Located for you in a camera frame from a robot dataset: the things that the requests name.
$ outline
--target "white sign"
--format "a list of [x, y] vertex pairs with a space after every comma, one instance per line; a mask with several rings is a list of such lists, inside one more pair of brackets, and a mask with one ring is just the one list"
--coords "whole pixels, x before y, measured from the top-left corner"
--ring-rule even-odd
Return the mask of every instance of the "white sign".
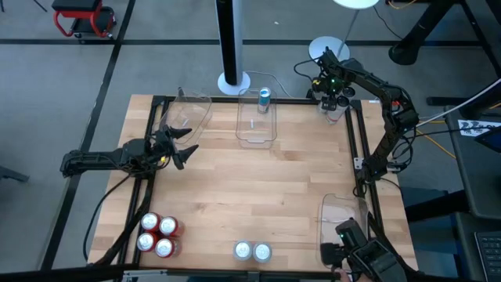
[[489, 131], [489, 129], [468, 129], [468, 128], [478, 128], [478, 127], [488, 127], [488, 128], [496, 128], [501, 126], [499, 122], [489, 122], [489, 121], [466, 121], [466, 120], [458, 120], [457, 123], [460, 125], [461, 135], [462, 136], [470, 136], [476, 137], [480, 134]]

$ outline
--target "keyboard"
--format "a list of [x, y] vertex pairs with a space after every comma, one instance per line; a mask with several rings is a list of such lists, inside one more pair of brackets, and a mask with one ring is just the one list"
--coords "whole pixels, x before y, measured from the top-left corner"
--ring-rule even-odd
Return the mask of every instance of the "keyboard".
[[475, 232], [478, 251], [488, 282], [501, 281], [501, 231]]

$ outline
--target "white cable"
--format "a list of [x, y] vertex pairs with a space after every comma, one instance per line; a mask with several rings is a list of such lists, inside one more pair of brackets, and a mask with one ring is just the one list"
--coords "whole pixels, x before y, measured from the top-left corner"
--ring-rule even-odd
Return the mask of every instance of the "white cable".
[[264, 74], [264, 75], [269, 75], [269, 76], [275, 78], [276, 83], [278, 83], [280, 85], [280, 88], [285, 93], [285, 95], [289, 96], [290, 98], [293, 98], [293, 96], [291, 96], [289, 94], [289, 92], [285, 89], [285, 87], [283, 87], [282, 83], [280, 83], [280, 81], [278, 80], [278, 78], [276, 78], [275, 75], [269, 74], [269, 73], [265, 73], [265, 72], [262, 72], [262, 71], [255, 71], [255, 70], [246, 70], [245, 72], [247, 72], [249, 74]]
[[420, 124], [416, 125], [416, 128], [418, 128], [418, 127], [420, 127], [420, 126], [423, 126], [423, 125], [427, 124], [427, 123], [428, 123], [428, 122], [430, 122], [430, 121], [434, 121], [434, 120], [436, 120], [436, 119], [437, 119], [437, 118], [439, 118], [439, 117], [441, 118], [441, 117], [445, 116], [446, 114], [448, 114], [448, 113], [450, 113], [450, 112], [452, 112], [452, 111], [454, 111], [454, 110], [457, 110], [457, 109], [461, 108], [462, 106], [464, 106], [464, 105], [468, 104], [469, 102], [471, 102], [471, 101], [473, 101], [473, 100], [477, 99], [478, 97], [480, 97], [480, 96], [484, 95], [486, 92], [488, 92], [489, 90], [491, 90], [494, 86], [498, 85], [500, 82], [501, 82], [501, 79], [498, 79], [496, 82], [494, 82], [494, 83], [492, 83], [491, 85], [489, 85], [486, 89], [482, 90], [482, 91], [481, 91], [480, 93], [478, 93], [477, 95], [475, 95], [475, 96], [473, 96], [473, 97], [469, 98], [466, 102], [461, 103], [460, 105], [458, 105], [458, 106], [456, 106], [456, 107], [453, 107], [452, 109], [447, 110], [447, 111], [445, 111], [445, 112], [443, 112], [443, 113], [441, 113], [441, 114], [437, 114], [437, 115], [435, 115], [434, 117], [430, 118], [429, 120], [426, 120], [426, 121], [421, 122]]

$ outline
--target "blue can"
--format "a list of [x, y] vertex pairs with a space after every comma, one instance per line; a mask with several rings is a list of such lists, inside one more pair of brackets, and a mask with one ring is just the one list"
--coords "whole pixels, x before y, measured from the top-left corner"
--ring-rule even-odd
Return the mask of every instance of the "blue can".
[[265, 114], [268, 112], [269, 103], [272, 98], [272, 91], [269, 88], [263, 87], [259, 90], [258, 112]]

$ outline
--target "floor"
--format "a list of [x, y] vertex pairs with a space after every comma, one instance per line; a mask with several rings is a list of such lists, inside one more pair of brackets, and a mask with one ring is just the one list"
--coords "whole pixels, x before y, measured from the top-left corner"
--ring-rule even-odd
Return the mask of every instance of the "floor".
[[[0, 182], [0, 272], [39, 267], [65, 188], [59, 173], [61, 157], [79, 147], [98, 94], [106, 98], [91, 150], [116, 147], [131, 94], [174, 94], [183, 86], [221, 95], [215, 83], [222, 64], [213, 0], [103, 0], [117, 15], [114, 37], [121, 36], [121, 46], [92, 39], [80, 45], [65, 38], [52, 22], [52, 1], [39, 2], [48, 13], [31, 0], [4, 0], [5, 12], [0, 13], [0, 165], [30, 176], [25, 184]], [[501, 60], [494, 16], [484, 2], [467, 2], [495, 58]], [[128, 6], [133, 8], [130, 21], [124, 18]], [[376, 7], [404, 36], [427, 4], [395, 10], [380, 1]], [[295, 63], [308, 59], [308, 42], [323, 35], [344, 37], [352, 15], [330, 0], [243, 0], [243, 10], [243, 38], [255, 40], [243, 47], [244, 68], [274, 74], [295, 97], [305, 96], [308, 89], [308, 80], [292, 70]], [[62, 24], [69, 28], [70, 21], [64, 19]], [[496, 78], [480, 46], [428, 46], [412, 66], [393, 63], [387, 51], [394, 42], [388, 41], [398, 38], [372, 9], [361, 11], [350, 40], [351, 56], [368, 71], [405, 88], [422, 117], [442, 110], [426, 105], [427, 96], [471, 96]], [[477, 38], [463, 9], [455, 5], [428, 40], [475, 42]], [[360, 41], [386, 43], [361, 46]], [[314, 64], [301, 70], [310, 75], [318, 72]], [[252, 86], [278, 89], [269, 77], [252, 74], [251, 80]], [[372, 98], [361, 89], [357, 96]], [[424, 131], [441, 129], [445, 126], [428, 125]], [[435, 138], [452, 151], [449, 136]], [[414, 144], [413, 163], [398, 177], [402, 187], [463, 189], [455, 160], [426, 139]], [[82, 176], [54, 267], [85, 265], [83, 234], [107, 178], [104, 172]], [[430, 260], [440, 261], [441, 255], [426, 247], [429, 242], [419, 230], [415, 234], [415, 241], [423, 241], [416, 252], [426, 271], [426, 265], [433, 265]], [[439, 272], [434, 266], [430, 271]]]

